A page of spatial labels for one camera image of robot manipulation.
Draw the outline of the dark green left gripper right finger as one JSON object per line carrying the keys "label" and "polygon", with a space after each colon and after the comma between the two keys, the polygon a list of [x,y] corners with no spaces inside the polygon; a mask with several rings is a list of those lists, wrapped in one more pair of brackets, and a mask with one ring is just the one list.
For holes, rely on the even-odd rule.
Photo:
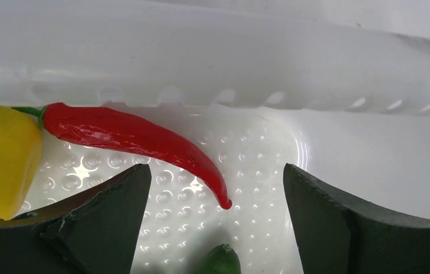
{"label": "dark green left gripper right finger", "polygon": [[430,273],[430,219],[393,211],[286,164],[304,273]]}

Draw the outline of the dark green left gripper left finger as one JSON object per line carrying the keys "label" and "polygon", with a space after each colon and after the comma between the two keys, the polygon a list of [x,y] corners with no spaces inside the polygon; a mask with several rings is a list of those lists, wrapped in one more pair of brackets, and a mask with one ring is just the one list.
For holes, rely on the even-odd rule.
{"label": "dark green left gripper left finger", "polygon": [[0,273],[129,273],[151,186],[137,164],[109,180],[0,220]]}

